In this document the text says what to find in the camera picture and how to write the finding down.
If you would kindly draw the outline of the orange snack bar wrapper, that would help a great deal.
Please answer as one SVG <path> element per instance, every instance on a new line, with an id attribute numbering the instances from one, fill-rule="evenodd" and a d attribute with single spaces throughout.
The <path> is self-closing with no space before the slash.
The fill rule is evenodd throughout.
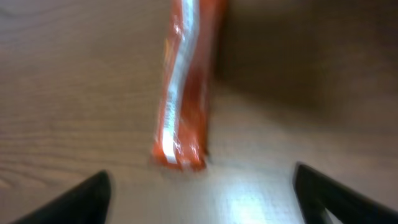
<path id="1" fill-rule="evenodd" d="M 173 0 L 153 158 L 166 167 L 206 167 L 209 81 L 226 0 Z"/>

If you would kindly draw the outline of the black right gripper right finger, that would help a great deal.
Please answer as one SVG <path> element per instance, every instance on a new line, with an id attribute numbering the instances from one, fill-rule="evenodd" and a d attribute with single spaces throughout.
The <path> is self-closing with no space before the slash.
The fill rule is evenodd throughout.
<path id="1" fill-rule="evenodd" d="M 341 223 L 397 223 L 397 212 L 316 169 L 298 162 L 293 187 L 305 223 L 326 224 L 332 213 Z"/>

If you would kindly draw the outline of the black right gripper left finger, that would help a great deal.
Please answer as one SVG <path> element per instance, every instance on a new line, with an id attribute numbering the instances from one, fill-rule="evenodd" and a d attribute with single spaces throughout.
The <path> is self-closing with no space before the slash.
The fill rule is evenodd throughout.
<path id="1" fill-rule="evenodd" d="M 12 224 L 105 224 L 111 181 L 102 170 Z"/>

